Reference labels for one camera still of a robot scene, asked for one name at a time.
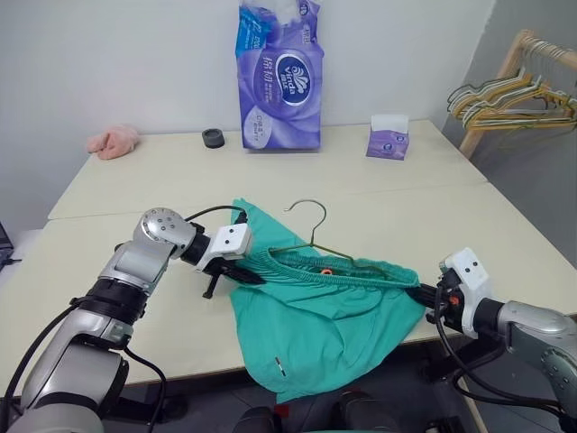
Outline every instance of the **small tissue box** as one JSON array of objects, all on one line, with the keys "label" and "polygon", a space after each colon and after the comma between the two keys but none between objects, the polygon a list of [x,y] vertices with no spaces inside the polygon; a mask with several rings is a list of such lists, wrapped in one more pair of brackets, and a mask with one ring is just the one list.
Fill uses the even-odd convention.
[{"label": "small tissue box", "polygon": [[404,160],[408,147],[407,115],[373,115],[367,156]]}]

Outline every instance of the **white wall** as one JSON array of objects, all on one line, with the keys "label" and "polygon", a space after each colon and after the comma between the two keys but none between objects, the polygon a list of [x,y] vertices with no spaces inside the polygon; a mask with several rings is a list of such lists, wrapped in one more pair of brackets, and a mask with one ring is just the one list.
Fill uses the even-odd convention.
[{"label": "white wall", "polygon": [[[392,111],[442,126],[446,95],[463,79],[493,3],[325,0],[323,123]],[[236,6],[0,1],[0,219],[8,230],[43,226],[86,158],[86,137],[109,124],[145,133],[238,128]]]}]

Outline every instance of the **tissue box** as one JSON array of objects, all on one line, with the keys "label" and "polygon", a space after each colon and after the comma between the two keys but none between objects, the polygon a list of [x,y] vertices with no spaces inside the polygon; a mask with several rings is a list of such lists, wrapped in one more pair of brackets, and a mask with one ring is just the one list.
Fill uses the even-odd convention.
[{"label": "tissue box", "polygon": [[236,63],[243,147],[249,149],[316,149],[321,143],[319,6],[289,1],[298,6],[298,18],[289,23],[254,5],[267,2],[241,2]]},{"label": "tissue box", "polygon": [[367,156],[404,160],[408,148],[407,115],[374,115]]}]

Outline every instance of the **logo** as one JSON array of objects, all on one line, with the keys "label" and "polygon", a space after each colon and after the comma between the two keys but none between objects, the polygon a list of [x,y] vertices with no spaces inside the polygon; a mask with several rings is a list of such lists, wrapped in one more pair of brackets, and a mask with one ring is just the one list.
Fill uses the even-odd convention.
[{"label": "logo", "polygon": [[277,80],[282,90],[282,99],[290,106],[299,106],[310,93],[310,74],[301,59],[292,54],[283,54],[277,59]]},{"label": "logo", "polygon": [[300,3],[300,14],[301,15],[306,15],[308,14],[308,4],[306,2],[301,2]]}]

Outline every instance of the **elastic waistband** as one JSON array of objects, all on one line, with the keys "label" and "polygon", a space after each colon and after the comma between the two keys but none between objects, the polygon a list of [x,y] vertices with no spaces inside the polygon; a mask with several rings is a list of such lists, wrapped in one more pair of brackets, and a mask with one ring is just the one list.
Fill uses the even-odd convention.
[{"label": "elastic waistband", "polygon": [[[299,281],[318,282],[324,284],[358,285],[372,288],[402,288],[413,287],[418,284],[417,273],[387,262],[374,262],[367,259],[357,259],[354,264],[344,257],[333,255],[309,256],[296,252],[279,252],[273,256],[269,248],[265,248],[252,257],[260,263],[266,264],[279,274],[287,275]],[[343,275],[324,275],[305,271],[291,266],[314,266],[328,268],[342,272],[366,273],[366,277],[351,277]],[[368,268],[376,267],[383,271],[384,275],[377,270]]]}]

